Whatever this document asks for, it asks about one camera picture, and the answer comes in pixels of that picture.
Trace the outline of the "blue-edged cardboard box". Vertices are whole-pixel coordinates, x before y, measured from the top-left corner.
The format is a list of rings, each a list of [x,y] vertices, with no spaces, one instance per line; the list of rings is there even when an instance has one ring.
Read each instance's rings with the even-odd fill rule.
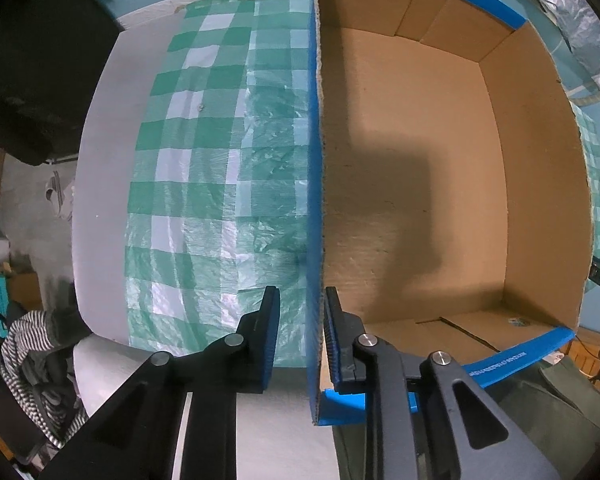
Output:
[[[326,370],[325,288],[396,348],[483,386],[574,336],[592,260],[581,133],[506,0],[313,0],[308,369],[321,426],[362,396]]]

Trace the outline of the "olive green cloth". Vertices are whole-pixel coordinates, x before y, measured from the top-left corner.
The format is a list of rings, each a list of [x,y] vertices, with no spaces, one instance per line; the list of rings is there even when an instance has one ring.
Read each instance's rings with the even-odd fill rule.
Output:
[[[535,363],[486,388],[563,479],[600,447],[600,392],[565,356]]]

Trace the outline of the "striped black white cloth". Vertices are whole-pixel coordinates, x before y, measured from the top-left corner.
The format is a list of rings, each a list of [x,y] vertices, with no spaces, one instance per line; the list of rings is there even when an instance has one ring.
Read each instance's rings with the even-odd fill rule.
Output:
[[[35,310],[10,324],[1,346],[3,382],[55,448],[87,420],[70,364],[74,346],[90,333],[77,310]]]

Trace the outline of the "teal small box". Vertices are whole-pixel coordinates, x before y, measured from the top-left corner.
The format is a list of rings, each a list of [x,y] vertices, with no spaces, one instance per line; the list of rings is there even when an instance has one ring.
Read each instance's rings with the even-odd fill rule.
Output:
[[[0,337],[5,339],[8,335],[8,328],[6,325],[6,316],[8,312],[9,298],[6,285],[6,278],[0,274]]]

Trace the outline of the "green checkered tablecloth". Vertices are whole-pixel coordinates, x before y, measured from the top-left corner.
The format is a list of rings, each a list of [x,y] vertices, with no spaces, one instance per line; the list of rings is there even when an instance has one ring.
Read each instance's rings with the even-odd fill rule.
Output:
[[[124,250],[132,347],[202,350],[282,295],[304,361],[310,0],[186,6],[138,130]]]

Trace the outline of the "black bag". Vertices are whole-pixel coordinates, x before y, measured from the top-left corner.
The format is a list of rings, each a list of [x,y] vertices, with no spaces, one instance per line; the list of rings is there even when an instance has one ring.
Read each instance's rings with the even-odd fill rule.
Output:
[[[76,153],[122,27],[107,0],[0,0],[0,150],[41,165]]]

